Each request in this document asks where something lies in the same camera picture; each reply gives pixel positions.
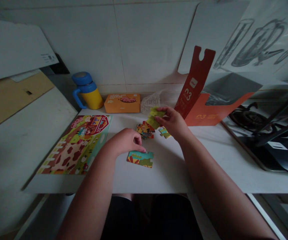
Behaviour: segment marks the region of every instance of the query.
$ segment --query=bottle handle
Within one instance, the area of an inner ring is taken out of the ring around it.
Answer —
[[[80,98],[77,96],[77,94],[81,92],[81,90],[79,88],[75,89],[73,91],[73,97],[75,99],[75,101],[77,102],[77,105],[82,108],[82,109],[86,109],[86,106],[83,105],[83,103],[81,102]]]

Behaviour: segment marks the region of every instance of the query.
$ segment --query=stove burner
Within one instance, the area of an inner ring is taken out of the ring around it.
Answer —
[[[256,129],[266,122],[267,118],[259,113],[250,111],[252,106],[257,107],[256,104],[251,104],[247,108],[239,106],[229,115],[229,118],[241,128],[255,132]],[[269,134],[276,131],[277,129],[274,125],[269,125],[259,134]]]

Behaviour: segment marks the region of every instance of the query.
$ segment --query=black shorts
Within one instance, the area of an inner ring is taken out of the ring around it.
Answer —
[[[148,227],[141,229],[134,204],[113,196],[101,240],[107,239],[203,239],[190,201],[178,194],[158,195]]]

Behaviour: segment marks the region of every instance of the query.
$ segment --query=yellow water bottle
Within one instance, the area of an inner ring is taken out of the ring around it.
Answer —
[[[99,109],[103,106],[104,102],[100,92],[88,72],[75,73],[72,76],[72,80],[77,85],[77,88],[73,91],[73,96],[80,108],[86,109],[86,106],[83,105],[77,96],[78,93],[82,95],[90,109]]]

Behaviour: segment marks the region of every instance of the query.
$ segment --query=blue bottle cap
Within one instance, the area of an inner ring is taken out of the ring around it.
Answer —
[[[72,80],[77,86],[85,86],[90,84],[93,80],[88,72],[78,72],[73,74]]]

